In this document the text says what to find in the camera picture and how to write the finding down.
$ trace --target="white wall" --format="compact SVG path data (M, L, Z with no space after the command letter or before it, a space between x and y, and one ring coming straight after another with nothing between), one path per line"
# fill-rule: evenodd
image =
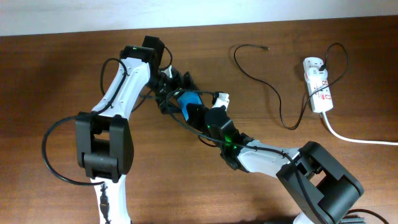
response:
M398 0L0 0L0 35L398 14Z

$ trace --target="green led light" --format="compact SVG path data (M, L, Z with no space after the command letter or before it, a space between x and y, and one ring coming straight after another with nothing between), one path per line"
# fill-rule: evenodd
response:
M231 138L228 136L225 136L225 141L232 142Z

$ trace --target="white cable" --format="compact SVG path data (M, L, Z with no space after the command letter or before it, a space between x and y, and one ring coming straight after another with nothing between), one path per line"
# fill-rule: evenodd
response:
M357 140L357 139L350 139L350 138L343 137L343 136L337 134L337 133L331 128L330 123L329 123L329 121L328 121L328 118L326 117L326 113L325 113L325 112L321 112L320 115L321 115L321 117L323 117L323 120L324 120L326 126L328 126L329 131L330 131L334 136L340 138L341 140L349 141L349 142L356 142L356 143L383 144L383 145L389 145L389 146L398 146L398 142L368 141L368 140Z

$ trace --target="blue component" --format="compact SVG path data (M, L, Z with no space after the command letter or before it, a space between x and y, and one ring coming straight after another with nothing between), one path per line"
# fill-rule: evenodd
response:
M188 111L187 111L187 105L189 103L196 104L196 105L202 105L203 103L201 102L201 99L199 97L198 93L193 93L193 92L185 92L183 93L178 99L177 103L181 108L182 114L184 115L185 121L188 121Z

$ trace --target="power cord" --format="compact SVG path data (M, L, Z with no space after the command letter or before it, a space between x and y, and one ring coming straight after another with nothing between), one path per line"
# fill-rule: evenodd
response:
M209 146L209 147L217 147L217 146L214 145L214 144L208 144L208 143L205 142L200 136L198 136L198 139L199 139L199 141L201 141L203 144L205 144L205 145L207 145L207 146Z
M63 181L65 181L65 182L69 183L69 184L75 184L75 185L79 185L79 186L94 186L94 185L101 185L101 184L104 184L104 182L103 182L103 181L101 181L101 182L96 182L96 183L79 182L79 181L71 180L71 179L69 179L69 178L67 178L67 177L65 177L65 176L63 176L63 175L61 175L61 174L59 174L59 173L51 166L51 164L50 164L50 162L49 162L49 159L47 158L47 152L46 152L47 139L49 138L51 132L52 132L57 126L60 126L61 124L65 123L65 122L67 122L67 121L76 120L76 119L78 119L78 118L82 118L82 117L85 117L85 116L92 116L92 117L97 116L97 115L101 114L102 112L106 111L106 110L112 105L114 99L115 99L116 96L118 95L119 90L120 90L120 88L122 87L122 85L123 85L123 83L124 83L124 81L125 81L125 79L126 79L126 77L127 77L127 68L126 68L125 64L124 64L120 59L117 59L117 58L109 58L109 59L107 59L107 60L104 62L103 67L102 67L102 70L101 70L101 77L103 77L103 72L105 71L106 65L108 64L109 61L112 61L112 60L119 62L119 63L123 66L124 73L123 73L123 78L122 78L122 80L120 81L120 84L118 85L116 91L114 92L114 95L113 95L112 98L108 101L108 103L106 104L106 106L105 106L103 109L99 110L99 111L92 111L90 114L85 114L85 115L74 115L74 116L69 116L69 117L67 117L67 118L63 118L63 119L61 119L61 120L55 122L53 125L51 125L51 127L50 127L50 128L45 132L45 134L44 134L43 141L42 141L42 157L43 157L44 163L45 163L45 165L47 166L47 168L49 168L50 172L51 172L54 176L56 176L56 177L59 178L60 180L63 180Z
M135 106L135 107L131 110L131 112L134 112L135 110L137 110L137 109L145 102L145 100L146 100L147 98L150 97L150 96L149 96L150 93L152 93L152 90L149 90L149 92L148 92L147 94L145 94L145 95L142 97L142 100L138 103L137 106Z
M335 130L333 130L333 128L331 128L328 117L326 116L325 112L320 113L320 116L321 116L321 118L323 118L323 121L325 122L326 126L328 127L328 129L332 133L332 135L338 137L341 140L355 142L355 143L364 143L364 144L383 144L383 145L388 145L388 146L398 146L398 142L358 140L358 139L350 139L350 138L343 137L343 136L337 134L335 132Z
M377 214L376 212L372 212L370 210L366 210L366 209L352 209L350 211L347 212L347 215L352 214L352 213L367 213L370 215L373 215L374 217L380 219L380 221L382 221L384 224L389 224L387 222L387 220L385 218L383 218L381 215Z
M218 143L220 143L220 144L230 144L230 145L236 146L236 147L246 147L246 148L248 148L248 149L255 149L255 150L263 150L263 151L274 152L274 153L276 153L276 154L279 154L279 155L281 155L281 156L287 158L287 159L290 161L290 163L291 163L291 165L292 165L292 167L293 167L293 169L294 169L294 173L295 173L295 176L296 176L296 178L297 178L297 182L298 182L298 184L299 184L299 186L300 186L300 188L301 188L301 191L302 191L302 193L303 193L303 196L304 196L304 198L305 198L305 201L308 203L308 206L310 207L311 211L315 214L315 216L317 217L317 219L318 219L322 224L326 224L326 221L324 221L324 219L322 218L322 216L316 211L316 209L315 209L315 207L314 207L314 205L313 205L313 203L312 203L310 197L308 196L308 193L307 193L307 191L305 190L304 184L303 184L302 179L301 179L301 177L300 177L299 170L297 169L297 166L296 166L294 160L293 160L286 152L280 152L280 151L278 151L278 150L269 149L269 148L266 148L266 147L245 146L245 145L238 144L238 143L235 143L235 142L226 142L226 141L222 141L222 140L219 140L219 139L211 138L211 137L209 137L209 136L207 136L207 135L205 135L205 134L203 134L203 133L200 133L200 132L194 130L193 128L189 127L188 125L184 124L182 121L180 121L179 119L177 119L177 118L174 116L174 114L170 112L170 107L169 107L170 100L169 100L169 99L170 99L171 97L173 97L174 94L176 94L177 92L204 93L204 94L210 94L210 95L212 95L212 96L214 96L215 93L210 92L210 91L198 91L198 90L174 90L174 91L171 91L169 94L167 94L166 99L165 99L165 100L166 100L166 108L167 108L167 111L169 112L169 115L170 115L178 124L180 124L180 125L183 126L184 128L188 129L190 132L192 132L193 134L196 134L197 136L199 136L199 137L201 137L201 138L205 138L205 139L210 140L210 141L213 141L213 142L218 142Z
M238 68L240 69L240 71L241 71L242 73L244 73L247 77L249 77L249 78L251 78L251 79L253 79L253 80L257 81L257 82L261 82L261 83L263 83L263 84L266 84L267 86L269 86L269 87L276 93L276 95L278 96L278 99L279 99L279 117L280 117L280 121L282 122L282 124L284 125L285 128L287 128L287 129L289 129L289 130L295 130L295 129L297 129L298 126L300 125L300 122L301 122L301 120L302 120L302 118L303 118L303 115L304 115L304 111L305 111L305 109L306 109L306 107L307 107L307 105L308 105L308 102L311 100L311 97L312 97L314 94L318 93L319 91L322 91L323 89L328 88L328 87L331 87L332 85L334 85L337 81L339 81L341 78L343 78L343 76L346 74L346 72L347 72L347 70L348 70L348 67L349 67L349 57L348 57L348 53L347 53L346 49L344 48L344 46L343 46L341 43L334 43L334 44L331 44L331 45L328 47L328 50L326 51L326 56L325 56L325 64L324 64L323 66L321 66L320 70L321 70L321 69L324 70L324 69L326 68L326 64L327 64L327 61L328 61L329 50L330 50L333 46L336 46L336 45L337 45L337 46L340 46L340 47L343 49L343 51L344 51L344 53L345 53L345 55L346 55L346 58L347 58L347 66L346 66L344 72L343 72L335 81L331 82L331 83L330 83L329 85L327 85L327 86L324 86L323 88L320 88L320 89L317 90L317 91L314 91L314 92L308 97L308 99L306 100L306 102L305 102L303 108L301 109L300 116L298 117L298 120L297 120L296 124L293 125L293 126L287 126L287 125L285 124L285 121L284 121L283 116L282 116L282 99L281 99L281 97L280 97L278 91L277 91L271 84L267 83L266 81L261 80L261 79L258 79L258 78L255 78L255 77L252 77L251 75L249 75L249 74L240 66L240 64L238 63L238 60L236 59L236 51L238 51L238 49L240 49L241 47L256 47L256 48L260 48L260 49L264 49L264 50L269 50L269 47L262 46L262 45L256 45L256 44L242 44L242 45L238 46L238 47L235 49L235 51L234 51L234 61L235 61L236 65L238 66Z
M146 94L144 95L144 94L138 94L138 96L139 97L141 97L141 98L148 98L148 99L155 99L155 100L161 100L162 98L161 97L158 97L158 96L147 96Z
M167 50L167 52L170 55L170 63L166 67L159 68L160 71L164 71L164 70L168 69L171 66L172 62L173 62L173 54L172 54L172 52L166 46L164 46L164 48Z

